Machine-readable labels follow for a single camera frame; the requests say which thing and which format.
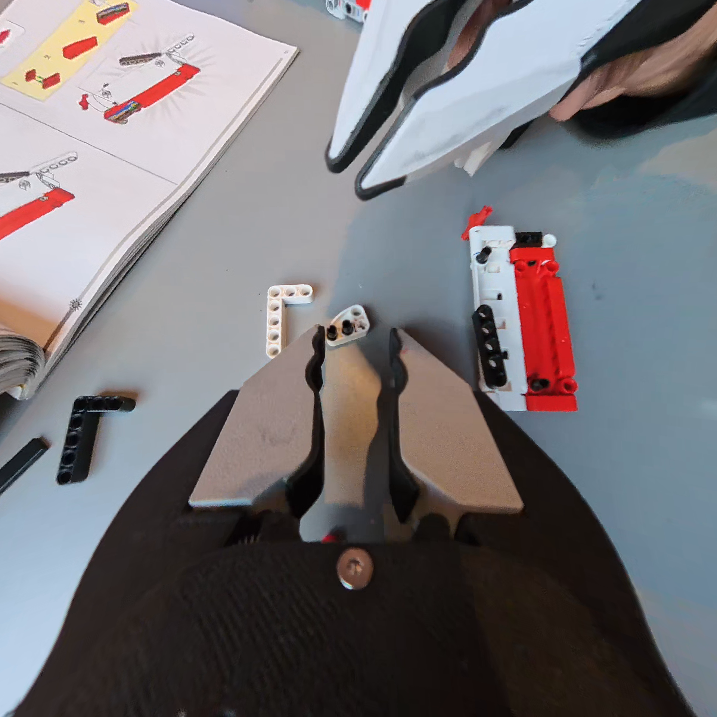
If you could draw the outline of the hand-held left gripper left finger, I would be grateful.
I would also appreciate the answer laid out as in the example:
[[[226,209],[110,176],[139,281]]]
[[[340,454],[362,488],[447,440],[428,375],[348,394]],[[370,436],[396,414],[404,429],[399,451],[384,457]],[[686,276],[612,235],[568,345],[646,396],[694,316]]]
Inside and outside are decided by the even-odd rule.
[[[325,328],[314,326],[244,382],[189,497],[193,509],[296,519],[309,511],[324,485],[325,357]]]

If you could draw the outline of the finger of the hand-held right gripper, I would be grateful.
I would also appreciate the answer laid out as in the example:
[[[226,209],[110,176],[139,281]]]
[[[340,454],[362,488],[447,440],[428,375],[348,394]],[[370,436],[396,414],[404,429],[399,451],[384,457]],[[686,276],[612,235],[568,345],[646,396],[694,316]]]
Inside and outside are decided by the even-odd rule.
[[[381,129],[412,73],[444,49],[464,5],[372,1],[326,150],[329,171],[345,171]]]
[[[356,177],[366,201],[485,148],[557,103],[582,58],[637,1],[527,1],[498,14],[464,62],[420,87]]]

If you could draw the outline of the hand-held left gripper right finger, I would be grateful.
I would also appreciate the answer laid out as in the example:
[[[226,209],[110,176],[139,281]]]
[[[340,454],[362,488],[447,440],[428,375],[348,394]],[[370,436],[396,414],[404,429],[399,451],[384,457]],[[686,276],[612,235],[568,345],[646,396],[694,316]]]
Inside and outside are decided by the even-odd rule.
[[[471,386],[401,328],[390,331],[389,364],[388,485],[399,525],[523,513]]]

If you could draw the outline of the small white curved brick piece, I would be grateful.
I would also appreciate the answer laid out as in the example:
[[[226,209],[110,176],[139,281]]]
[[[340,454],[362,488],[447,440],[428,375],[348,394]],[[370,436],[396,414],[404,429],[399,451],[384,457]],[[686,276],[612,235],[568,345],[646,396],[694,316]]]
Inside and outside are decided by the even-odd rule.
[[[354,322],[354,333],[348,337],[342,336],[341,324],[344,319],[350,319]],[[346,345],[357,341],[359,338],[363,338],[368,334],[371,327],[366,310],[363,305],[360,304],[354,304],[347,307],[342,312],[337,314],[337,316],[334,317],[327,326],[330,324],[336,325],[340,332],[340,336],[337,341],[329,342],[326,339],[327,345],[333,348]]]

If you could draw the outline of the person's right hand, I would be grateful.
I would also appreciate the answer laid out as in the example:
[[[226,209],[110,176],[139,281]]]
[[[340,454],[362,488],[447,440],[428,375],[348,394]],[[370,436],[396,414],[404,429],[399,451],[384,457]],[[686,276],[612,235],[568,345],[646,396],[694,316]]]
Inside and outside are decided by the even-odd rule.
[[[716,8],[672,40],[640,50],[596,69],[549,111],[568,121],[624,95],[659,97],[685,90],[716,56]]]

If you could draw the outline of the multicoloured toy brick car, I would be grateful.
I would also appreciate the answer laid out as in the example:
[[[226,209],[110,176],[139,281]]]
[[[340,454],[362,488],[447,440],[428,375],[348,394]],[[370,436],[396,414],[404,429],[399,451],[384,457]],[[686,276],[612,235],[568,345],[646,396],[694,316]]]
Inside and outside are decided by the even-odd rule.
[[[332,1],[326,0],[326,9],[337,19],[351,19],[364,24],[369,15],[371,1]]]

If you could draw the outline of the white L-shaped brick beam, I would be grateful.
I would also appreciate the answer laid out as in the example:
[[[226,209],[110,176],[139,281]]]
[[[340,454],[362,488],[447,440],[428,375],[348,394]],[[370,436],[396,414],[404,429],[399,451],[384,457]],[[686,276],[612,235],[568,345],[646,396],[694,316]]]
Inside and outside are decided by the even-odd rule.
[[[310,284],[272,285],[268,288],[265,351],[269,359],[278,356],[286,346],[286,309],[309,304],[313,300],[314,290]]]

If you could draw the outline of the black straight brick beam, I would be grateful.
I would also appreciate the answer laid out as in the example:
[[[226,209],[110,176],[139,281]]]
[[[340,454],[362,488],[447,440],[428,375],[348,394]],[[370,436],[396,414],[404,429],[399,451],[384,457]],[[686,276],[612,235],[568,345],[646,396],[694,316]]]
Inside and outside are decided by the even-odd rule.
[[[478,346],[482,381],[489,389],[502,388],[508,382],[508,353],[500,345],[491,307],[486,304],[479,305],[472,314],[472,325]]]

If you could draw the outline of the small red connector pin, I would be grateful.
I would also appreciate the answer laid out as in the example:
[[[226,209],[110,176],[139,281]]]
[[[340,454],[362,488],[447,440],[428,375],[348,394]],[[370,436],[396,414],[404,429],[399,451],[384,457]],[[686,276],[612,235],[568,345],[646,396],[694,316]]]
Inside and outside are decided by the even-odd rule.
[[[485,205],[479,212],[476,212],[474,214],[471,214],[468,218],[468,223],[466,228],[464,229],[463,233],[461,234],[461,240],[462,241],[468,241],[470,240],[470,234],[471,230],[476,227],[481,227],[485,224],[485,222],[488,220],[490,215],[493,212],[493,208],[491,206]]]

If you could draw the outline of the red and white brick panel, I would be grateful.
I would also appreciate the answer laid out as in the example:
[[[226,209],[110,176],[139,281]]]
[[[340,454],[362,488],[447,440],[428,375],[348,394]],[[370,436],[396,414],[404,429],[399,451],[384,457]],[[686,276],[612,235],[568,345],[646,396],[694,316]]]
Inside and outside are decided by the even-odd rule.
[[[491,307],[508,353],[507,384],[489,389],[479,367],[480,390],[504,412],[575,412],[578,382],[557,238],[483,225],[471,230],[468,244],[473,312]]]

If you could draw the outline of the black L-shaped brick beam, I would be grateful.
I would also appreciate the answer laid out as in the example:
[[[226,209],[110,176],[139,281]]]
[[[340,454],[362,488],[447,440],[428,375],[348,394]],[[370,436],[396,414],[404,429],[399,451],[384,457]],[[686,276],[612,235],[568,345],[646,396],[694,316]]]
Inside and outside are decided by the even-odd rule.
[[[100,419],[131,412],[136,401],[124,396],[81,396],[74,400],[57,473],[60,486],[87,479]]]

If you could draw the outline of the black flat brick bar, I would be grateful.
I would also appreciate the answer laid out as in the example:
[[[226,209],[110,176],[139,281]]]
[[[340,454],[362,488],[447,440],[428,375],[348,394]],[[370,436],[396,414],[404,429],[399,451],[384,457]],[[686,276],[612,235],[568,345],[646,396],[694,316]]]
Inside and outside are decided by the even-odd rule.
[[[48,448],[49,444],[43,437],[35,437],[3,465],[1,467],[1,495],[29,470],[47,452]]]

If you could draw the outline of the open instruction booklet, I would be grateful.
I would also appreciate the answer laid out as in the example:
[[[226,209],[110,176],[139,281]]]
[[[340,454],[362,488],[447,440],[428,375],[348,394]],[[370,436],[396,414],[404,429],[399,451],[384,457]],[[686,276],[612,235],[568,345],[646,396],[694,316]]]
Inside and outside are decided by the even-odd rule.
[[[298,48],[174,1],[1,12],[1,392],[38,389]]]

